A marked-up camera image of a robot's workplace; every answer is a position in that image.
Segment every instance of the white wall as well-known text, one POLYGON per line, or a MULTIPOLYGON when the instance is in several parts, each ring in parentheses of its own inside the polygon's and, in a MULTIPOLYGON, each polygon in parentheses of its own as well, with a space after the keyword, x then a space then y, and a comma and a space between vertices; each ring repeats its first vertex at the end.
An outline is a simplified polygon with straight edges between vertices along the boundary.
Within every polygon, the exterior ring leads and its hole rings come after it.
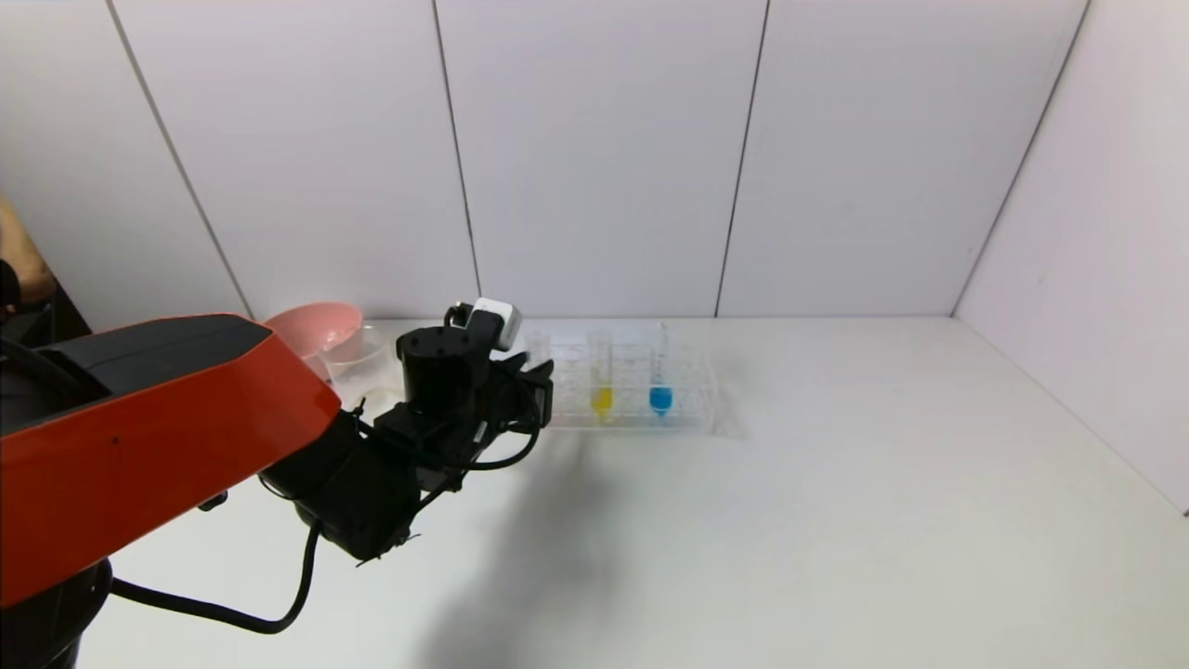
POLYGON ((712 315, 763 0, 438 0, 483 290, 712 315))
POLYGON ((1189 4, 1095 0, 957 315, 1189 510, 1189 4))
POLYGON ((0 188, 92 327, 245 310, 103 2, 0 2, 0 188))
POLYGON ((773 0, 719 313, 951 313, 1084 4, 773 0))
POLYGON ((429 0, 115 7, 257 316, 477 295, 429 0))

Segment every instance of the test tube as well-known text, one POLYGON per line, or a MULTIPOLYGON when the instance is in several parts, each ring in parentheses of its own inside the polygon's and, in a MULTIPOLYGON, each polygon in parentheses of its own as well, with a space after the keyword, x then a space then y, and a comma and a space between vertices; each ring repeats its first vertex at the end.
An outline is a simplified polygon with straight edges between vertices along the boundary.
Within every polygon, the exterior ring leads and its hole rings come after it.
POLYGON ((591 410, 599 421, 606 421, 615 402, 611 391, 611 334, 591 332, 586 336, 591 365, 591 410))
POLYGON ((648 405, 653 414, 663 418, 673 408, 673 387, 669 386, 668 328, 661 322, 656 327, 649 370, 648 405))

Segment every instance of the person's arm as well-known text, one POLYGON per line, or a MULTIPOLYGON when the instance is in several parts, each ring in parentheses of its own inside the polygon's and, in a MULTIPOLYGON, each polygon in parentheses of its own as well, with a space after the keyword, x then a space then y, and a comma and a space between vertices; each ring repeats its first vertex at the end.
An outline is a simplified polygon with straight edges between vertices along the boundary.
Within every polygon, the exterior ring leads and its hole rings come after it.
POLYGON ((12 267, 20 285, 20 301, 31 303, 54 294, 57 280, 37 252, 37 246, 25 232, 25 226, 12 210, 8 198, 0 194, 0 259, 12 267))

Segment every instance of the plastic bowl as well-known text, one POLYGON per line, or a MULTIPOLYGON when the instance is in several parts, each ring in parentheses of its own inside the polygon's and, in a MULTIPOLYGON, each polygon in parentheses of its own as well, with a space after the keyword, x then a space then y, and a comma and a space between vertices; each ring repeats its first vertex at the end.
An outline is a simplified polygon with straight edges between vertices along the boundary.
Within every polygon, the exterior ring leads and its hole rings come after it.
POLYGON ((294 307, 264 321, 319 379, 329 379, 317 355, 351 340, 364 324, 359 307, 346 302, 314 302, 294 307))

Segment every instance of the blue liquid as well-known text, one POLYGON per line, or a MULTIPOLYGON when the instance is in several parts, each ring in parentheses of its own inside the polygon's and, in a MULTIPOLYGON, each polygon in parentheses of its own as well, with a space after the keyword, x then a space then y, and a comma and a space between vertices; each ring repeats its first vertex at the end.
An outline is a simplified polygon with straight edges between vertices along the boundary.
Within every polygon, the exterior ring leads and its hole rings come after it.
POLYGON ((648 392, 648 405, 653 408, 656 416, 663 417, 668 410, 673 409, 673 389, 668 386, 653 386, 648 392))

